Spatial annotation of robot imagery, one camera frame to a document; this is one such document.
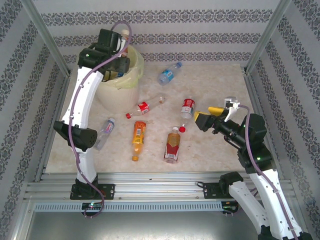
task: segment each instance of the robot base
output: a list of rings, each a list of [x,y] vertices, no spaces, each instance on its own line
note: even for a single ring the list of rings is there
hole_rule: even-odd
[[[114,199],[116,185],[99,184],[98,176],[95,177],[92,184],[102,192],[105,200]],[[72,185],[70,199],[71,200],[100,200],[101,196],[89,184],[81,182],[78,179],[76,179],[75,184]]]
[[[311,237],[310,233],[300,232],[300,236],[298,236],[298,239],[299,240],[312,240],[312,237]],[[270,226],[262,225],[261,226],[261,234],[258,235],[258,240],[278,240],[278,239],[274,238],[271,235]],[[283,240],[294,240],[294,238],[288,239],[287,237],[284,237]]]

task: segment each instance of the trash bin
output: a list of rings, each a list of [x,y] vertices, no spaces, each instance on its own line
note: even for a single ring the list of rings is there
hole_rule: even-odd
[[[144,58],[132,46],[128,47],[130,66],[122,77],[101,82],[96,95],[102,105],[112,113],[127,113],[139,100],[139,79],[144,74]]]

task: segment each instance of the orange juice bottle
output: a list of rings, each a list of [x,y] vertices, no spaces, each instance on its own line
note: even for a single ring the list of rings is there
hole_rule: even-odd
[[[136,121],[134,124],[132,139],[132,161],[137,162],[144,147],[144,138],[147,124],[143,121]]]

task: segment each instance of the red bottle cap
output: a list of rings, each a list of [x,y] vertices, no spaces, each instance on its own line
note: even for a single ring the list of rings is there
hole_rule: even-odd
[[[179,131],[180,131],[181,133],[184,133],[184,132],[186,131],[186,128],[185,128],[184,126],[181,126],[181,127],[179,128]]]

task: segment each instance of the red label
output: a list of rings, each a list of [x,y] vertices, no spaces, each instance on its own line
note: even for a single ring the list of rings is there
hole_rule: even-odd
[[[193,108],[195,105],[195,101],[193,101],[192,99],[185,99],[183,102],[183,106],[182,107],[189,107],[189,108]]]
[[[172,147],[169,143],[167,143],[164,157],[168,159],[178,160],[179,146]]]
[[[112,131],[112,128],[113,128],[113,126],[112,126],[112,123],[110,122],[110,123],[108,124],[108,126],[106,127],[105,132],[106,132],[106,133],[111,132],[111,131]]]
[[[142,114],[146,114],[147,112],[150,111],[150,108],[149,108],[148,104],[145,101],[143,101],[142,103],[138,104],[138,106],[139,106]]]

